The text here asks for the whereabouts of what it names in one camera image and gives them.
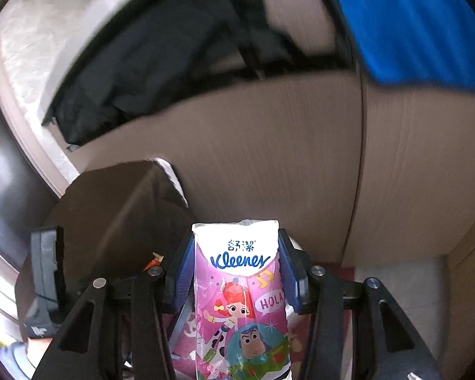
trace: cartoon character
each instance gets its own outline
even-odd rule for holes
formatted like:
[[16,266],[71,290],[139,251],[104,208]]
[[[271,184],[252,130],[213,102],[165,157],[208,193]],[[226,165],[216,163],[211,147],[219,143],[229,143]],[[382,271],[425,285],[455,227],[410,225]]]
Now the cartoon character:
[[213,308],[223,317],[214,317],[211,316],[207,310],[203,311],[204,318],[209,322],[222,323],[221,327],[210,339],[210,349],[203,358],[205,363],[212,361],[217,351],[224,357],[225,338],[227,337],[228,331],[236,326],[238,319],[245,317],[250,319],[255,318],[252,297],[246,287],[234,282],[225,283],[222,295],[227,305],[224,306],[222,300],[217,300]]
[[190,313],[188,319],[183,326],[183,332],[187,337],[197,337],[197,320],[195,318],[195,313]]
[[244,358],[260,360],[261,362],[267,360],[267,356],[264,354],[271,350],[271,347],[266,344],[257,326],[252,326],[241,332],[239,335],[239,347],[242,349]]

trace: pink packaging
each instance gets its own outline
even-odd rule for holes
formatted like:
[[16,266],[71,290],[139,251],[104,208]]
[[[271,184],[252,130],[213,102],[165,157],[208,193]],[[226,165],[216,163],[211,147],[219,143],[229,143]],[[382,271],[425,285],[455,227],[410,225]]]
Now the pink packaging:
[[289,372],[278,222],[194,224],[198,380]]

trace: black cloth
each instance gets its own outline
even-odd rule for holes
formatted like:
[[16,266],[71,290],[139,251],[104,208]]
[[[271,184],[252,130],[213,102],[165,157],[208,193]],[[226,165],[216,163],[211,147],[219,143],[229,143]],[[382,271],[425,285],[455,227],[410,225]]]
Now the black cloth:
[[67,78],[51,117],[69,144],[83,145],[189,97],[188,87],[218,59],[238,52],[245,63],[291,59],[293,47],[267,25],[262,0],[153,0]]

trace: tiled floor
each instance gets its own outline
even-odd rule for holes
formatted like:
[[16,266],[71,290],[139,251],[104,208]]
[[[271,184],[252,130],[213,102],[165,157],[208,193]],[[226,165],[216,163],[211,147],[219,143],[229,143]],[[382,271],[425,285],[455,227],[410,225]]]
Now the tiled floor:
[[0,50],[5,72],[26,121],[58,170],[72,182],[79,173],[37,109],[58,54],[79,25],[91,0],[9,0],[0,13]]

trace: floor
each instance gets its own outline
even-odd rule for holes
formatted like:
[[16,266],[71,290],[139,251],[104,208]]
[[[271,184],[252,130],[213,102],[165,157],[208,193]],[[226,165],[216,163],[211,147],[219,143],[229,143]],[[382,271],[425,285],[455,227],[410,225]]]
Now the floor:
[[78,175],[37,117],[44,85],[58,54],[91,0],[9,0],[0,13],[0,50],[5,72],[25,120],[70,183]]
[[[79,173],[37,117],[39,99],[56,56],[76,30],[91,0],[10,0],[0,15],[0,49],[18,106],[63,176]],[[445,258],[356,269],[357,281],[380,279],[405,310],[436,358],[448,324]]]
[[367,277],[382,281],[439,360],[443,355],[449,321],[446,258],[356,269],[356,281],[362,282]]

